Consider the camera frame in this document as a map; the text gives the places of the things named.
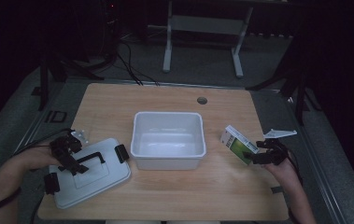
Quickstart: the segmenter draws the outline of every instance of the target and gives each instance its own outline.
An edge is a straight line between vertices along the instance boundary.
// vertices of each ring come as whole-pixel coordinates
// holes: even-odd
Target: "product box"
[[[255,145],[249,142],[249,140],[243,134],[241,134],[231,125],[225,128],[220,141],[246,164],[250,164],[251,160],[246,159],[243,155],[243,152],[255,154],[259,152],[259,149],[255,147]]]

